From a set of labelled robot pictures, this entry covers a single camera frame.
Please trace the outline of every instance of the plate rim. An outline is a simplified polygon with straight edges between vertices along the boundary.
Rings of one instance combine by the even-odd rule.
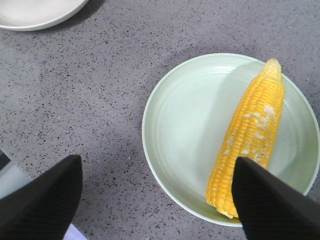
[[[251,56],[247,56],[247,55],[242,55],[242,54],[238,54],[238,53],[227,53],[227,52],[219,52],[219,53],[209,53],[209,54],[204,54],[204,55],[200,55],[200,56],[196,56],[193,58],[190,58],[180,64],[178,64],[177,66],[175,66],[174,68],[172,68],[170,71],[168,71],[162,78],[161,80],[156,84],[156,86],[153,88],[150,96],[148,97],[148,100],[146,102],[145,108],[144,108],[144,112],[143,112],[143,116],[142,116],[142,146],[143,146],[143,151],[144,151],[144,155],[145,158],[147,160],[148,166],[154,176],[154,178],[156,179],[156,181],[158,182],[158,184],[161,186],[161,188],[164,190],[164,192],[175,201],[175,203],[177,203],[180,207],[182,207],[183,209],[185,209],[186,211],[188,211],[189,213],[197,216],[200,219],[203,219],[205,221],[208,221],[210,223],[214,223],[214,224],[219,224],[222,226],[227,226],[227,227],[242,227],[241,223],[232,223],[232,222],[224,222],[224,221],[220,221],[220,220],[215,220],[209,217],[206,217],[202,214],[197,213],[196,211],[192,210],[191,208],[189,208],[188,206],[186,206],[185,204],[183,204],[180,200],[178,200],[174,195],[172,195],[170,193],[170,191],[166,188],[166,186],[162,183],[162,181],[160,180],[160,178],[158,177],[158,175],[156,174],[155,169],[152,166],[148,151],[147,151],[147,145],[146,145],[146,117],[147,117],[147,113],[148,113],[148,109],[150,106],[150,103],[153,99],[153,96],[156,94],[158,88],[160,87],[161,84],[163,84],[163,82],[168,78],[168,76],[170,76],[173,72],[175,72],[177,69],[181,68],[182,66],[189,64],[193,61],[202,59],[202,58],[211,58],[211,57],[220,57],[220,56],[229,56],[229,57],[237,57],[237,58],[242,58],[242,59],[247,59],[250,60],[252,62],[257,62],[259,64],[264,65],[265,62],[256,59],[254,57]],[[292,82],[286,75],[284,75],[283,73],[281,73],[282,77],[287,81],[288,84],[290,84],[294,90],[299,94],[299,96],[302,98],[302,100],[304,101],[305,105],[308,108],[308,111],[311,114],[312,120],[313,120],[313,124],[315,126],[315,130],[316,130],[316,137],[317,137],[317,142],[318,145],[320,143],[320,129],[319,129],[319,124],[316,118],[316,115],[309,103],[309,101],[307,100],[307,98],[305,97],[305,95],[301,92],[301,90],[295,85],[294,82]],[[313,175],[311,176],[311,181],[309,182],[308,186],[306,187],[305,191],[302,193],[303,195],[307,195],[307,193],[310,191],[312,185],[314,184],[317,174],[319,172],[319,168],[320,168],[320,150],[318,148],[318,154],[317,154],[317,160],[316,160],[316,166],[314,168],[314,172]]]
[[[33,25],[21,25],[21,26],[9,26],[9,25],[0,24],[0,29],[27,32],[27,31],[36,31],[36,30],[50,28],[71,18],[73,15],[79,12],[88,3],[88,1],[89,0],[81,0],[80,4],[78,3],[75,4],[73,7],[69,9],[69,11],[66,14],[59,15],[58,17],[46,22],[39,22]]]

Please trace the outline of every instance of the light green plate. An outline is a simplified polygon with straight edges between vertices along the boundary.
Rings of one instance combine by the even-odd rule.
[[[230,53],[190,59],[162,78],[146,104],[142,141],[156,180],[181,207],[215,224],[241,226],[208,205],[205,193],[232,115],[263,65]],[[285,99],[269,171],[305,195],[319,169],[319,127],[304,95],[282,80]]]

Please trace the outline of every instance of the yellow corn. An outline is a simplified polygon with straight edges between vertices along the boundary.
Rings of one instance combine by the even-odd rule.
[[[246,156],[268,167],[284,96],[281,66],[272,58],[251,81],[240,100],[209,177],[207,202],[231,219],[238,218],[231,193],[236,159]]]

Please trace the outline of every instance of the plate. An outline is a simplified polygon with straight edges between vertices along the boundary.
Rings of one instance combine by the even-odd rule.
[[[142,120],[149,167],[164,191],[206,221],[241,227],[206,202],[209,175],[229,122],[250,81],[265,63],[214,53],[168,72],[151,93]],[[308,101],[282,75],[285,98],[269,171],[304,195],[319,170],[319,127]]]
[[[0,28],[34,31],[52,27],[76,14],[88,0],[0,0]]]

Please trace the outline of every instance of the gray speckled countertop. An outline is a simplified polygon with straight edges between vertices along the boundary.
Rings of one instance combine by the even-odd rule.
[[[62,24],[0,30],[0,148],[31,177],[69,154],[83,159],[73,223],[91,240],[244,240],[168,197],[142,147],[158,81],[209,53],[277,58],[320,117],[320,3],[90,0]],[[308,194],[320,202],[317,178]]]

